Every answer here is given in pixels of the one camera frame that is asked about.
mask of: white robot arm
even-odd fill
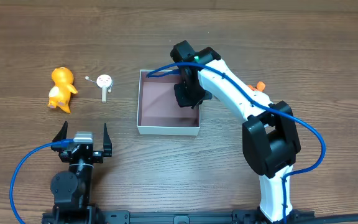
[[[234,80],[253,100],[264,106],[269,106],[272,102],[265,93],[258,90],[251,90],[244,82],[238,79],[227,67],[225,61],[213,60],[206,64],[211,68],[215,68],[220,72],[225,73],[228,77]],[[220,75],[211,72],[207,69],[202,69],[198,72],[198,80],[201,87],[212,93],[219,100],[221,100],[239,119],[240,122],[247,121],[250,115],[258,116],[264,110],[253,106],[240,91],[235,88],[230,82]],[[275,173],[273,178],[268,178],[266,175],[259,176],[261,200],[259,208],[261,212],[271,222],[283,219],[283,189],[282,177],[292,171],[293,166],[285,166]],[[287,178],[287,209],[286,213],[292,211],[292,204],[290,203],[290,178]]]
[[[296,126],[289,119],[274,116],[254,106],[239,89],[259,104],[282,113],[292,115],[291,108],[284,101],[273,104],[265,93],[249,88],[230,71],[221,56],[210,47],[195,52],[187,41],[183,41],[174,46],[171,58],[179,63],[182,77],[182,82],[175,85],[175,96],[179,106],[194,108],[203,100],[210,100],[214,95],[242,123],[243,154],[252,170],[259,175],[260,211],[270,222],[282,220],[282,177],[292,171],[295,154],[300,151]],[[208,70],[205,66],[223,73],[232,81],[224,78],[222,74]],[[265,130],[267,126],[275,129],[267,133]],[[289,178],[285,186],[287,190],[285,213],[288,215],[292,211]]]

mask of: black mounting bracket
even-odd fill
[[[104,213],[97,205],[89,205],[84,209],[62,211],[53,206],[52,213],[42,214],[42,224],[107,224]]]
[[[62,126],[62,128],[57,133],[57,135],[52,140],[52,142],[57,142],[57,141],[61,141],[61,140],[66,139],[67,138],[67,129],[68,129],[68,123],[67,123],[67,121],[65,121],[65,123]],[[60,146],[51,146],[50,148],[55,152],[59,152],[59,151],[61,151],[63,149]]]
[[[220,60],[221,56],[211,47],[207,47],[199,52],[194,51],[191,45],[184,40],[173,46],[171,58],[174,62],[192,62],[206,65],[213,60]],[[200,68],[179,67],[182,82],[175,84],[175,96],[180,107],[191,106],[194,108],[202,104],[203,100],[212,99],[212,94],[204,90],[198,81],[198,71]]]
[[[271,108],[292,115],[292,110],[284,101]],[[266,133],[265,125],[275,129]],[[285,166],[295,163],[295,155],[301,151],[295,122],[268,111],[249,116],[242,124],[242,152],[248,164],[258,175],[268,178]]]
[[[103,212],[109,224],[255,224],[271,223],[259,210],[233,210],[231,212]],[[292,224],[313,220],[314,212],[293,210],[287,216],[287,223]]]
[[[104,124],[103,128],[103,156],[111,157],[112,156],[112,144],[110,140],[109,133],[107,132],[107,124]]]

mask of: open box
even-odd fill
[[[147,78],[152,70],[141,70],[137,102],[137,129],[140,134],[192,135],[200,130],[200,108],[179,107],[173,90],[179,75]]]

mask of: orange part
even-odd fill
[[[263,82],[258,82],[258,84],[256,84],[256,89],[258,89],[259,91],[264,91],[266,88],[266,84],[264,84]]]
[[[256,88],[253,87],[252,85],[248,85],[248,87],[251,89],[251,90],[254,90],[254,91],[264,91],[265,88],[266,88],[266,84],[264,84],[263,82],[258,82],[258,84],[256,85]]]
[[[248,85],[248,87],[251,89],[251,90],[257,90],[256,88],[254,88],[252,85]]]

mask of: wood grain surface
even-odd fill
[[[96,149],[108,124],[113,157],[96,165],[92,194],[104,210],[256,208],[259,181],[242,155],[241,123],[220,101],[203,103],[197,137],[138,134],[139,70],[171,63],[173,44],[185,39],[215,49],[247,84],[264,81],[272,101],[285,100],[323,134],[323,164],[291,178],[294,207],[358,213],[358,14],[0,6],[0,223],[17,223],[8,196],[17,163],[65,120],[69,137],[94,132]],[[61,66],[79,91],[71,114],[47,107],[50,74]],[[106,104],[84,79],[102,73],[115,79]],[[298,133],[294,169],[320,154],[310,132]],[[26,223],[52,208],[50,179],[67,169],[49,149],[23,165],[14,197]]]
[[[0,0],[0,5],[358,12],[358,0]]]

